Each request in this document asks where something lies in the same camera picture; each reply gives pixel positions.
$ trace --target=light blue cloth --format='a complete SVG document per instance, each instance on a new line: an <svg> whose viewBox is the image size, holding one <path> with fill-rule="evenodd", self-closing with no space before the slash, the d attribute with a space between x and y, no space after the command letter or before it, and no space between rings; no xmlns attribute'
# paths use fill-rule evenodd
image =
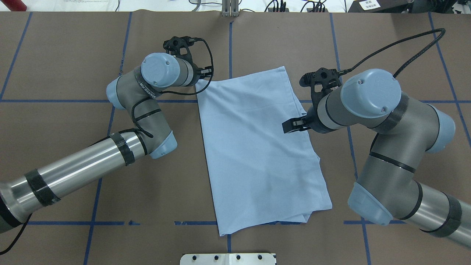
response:
<svg viewBox="0 0 471 265"><path fill-rule="evenodd" d="M284 66L211 82L198 106L220 236L332 208L308 132L283 133L306 114Z"/></svg>

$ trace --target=folded cloth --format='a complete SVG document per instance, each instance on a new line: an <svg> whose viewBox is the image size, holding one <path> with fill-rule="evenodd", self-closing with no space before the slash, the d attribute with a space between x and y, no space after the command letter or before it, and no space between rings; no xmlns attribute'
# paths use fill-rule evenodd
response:
<svg viewBox="0 0 471 265"><path fill-rule="evenodd" d="M308 132L283 133L306 114L284 66L211 82L198 106L220 236L332 208Z"/></svg>

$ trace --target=silver robot arm tube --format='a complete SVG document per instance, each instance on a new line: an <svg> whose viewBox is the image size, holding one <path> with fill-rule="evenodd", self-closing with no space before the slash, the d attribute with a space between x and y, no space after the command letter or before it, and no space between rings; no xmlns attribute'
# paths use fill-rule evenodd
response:
<svg viewBox="0 0 471 265"><path fill-rule="evenodd" d="M390 73L371 69L323 97L307 118L324 133L354 124L378 133L350 195L352 210L381 225L404 220L471 248L471 206L413 180L424 153L452 140L448 115L408 97Z"/></svg>
<svg viewBox="0 0 471 265"><path fill-rule="evenodd" d="M113 133L12 182L0 182L0 233L24 223L32 212L136 159L147 154L159 158L173 151L177 142L172 130L153 100L155 97L145 88L158 93L167 87L190 85L198 79L185 60L153 53L135 71L111 82L106 89L109 100L115 108L126 109L137 128Z"/></svg>

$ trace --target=red object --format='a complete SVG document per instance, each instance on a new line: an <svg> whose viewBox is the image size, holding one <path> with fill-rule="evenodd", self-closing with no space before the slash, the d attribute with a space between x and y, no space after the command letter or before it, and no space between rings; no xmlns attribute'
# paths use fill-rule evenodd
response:
<svg viewBox="0 0 471 265"><path fill-rule="evenodd" d="M26 5L21 0L1 0L11 11L26 11Z"/></svg>

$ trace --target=brown table surface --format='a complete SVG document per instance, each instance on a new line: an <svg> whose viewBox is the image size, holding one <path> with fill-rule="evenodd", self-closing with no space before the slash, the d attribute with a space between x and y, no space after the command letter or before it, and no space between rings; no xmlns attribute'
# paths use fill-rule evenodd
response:
<svg viewBox="0 0 471 265"><path fill-rule="evenodd" d="M471 202L471 23L469 15L294 14L242 12L0 14L0 180L132 127L114 110L105 88L119 73L162 52L172 36L202 37L214 56L214 80L285 66L306 109L309 89L298 85L320 67L348 68L393 41L444 27L432 47L398 80L410 96L434 104L456 122L456 134L438 154L426 154L415 179ZM394 72L433 39L402 43L361 65ZM209 58L192 47L198 65ZM352 74L344 76L344 81ZM179 88L190 91L190 88ZM276 253L287 264L471 264L471 252L408 224L371 224L347 206L374 132L362 126L310 131L333 209L307 224L259 225L219 237L195 96L159 98L179 143L146 157L33 214L0 264L179 264L184 253ZM19 228L0 236L0 248Z"/></svg>

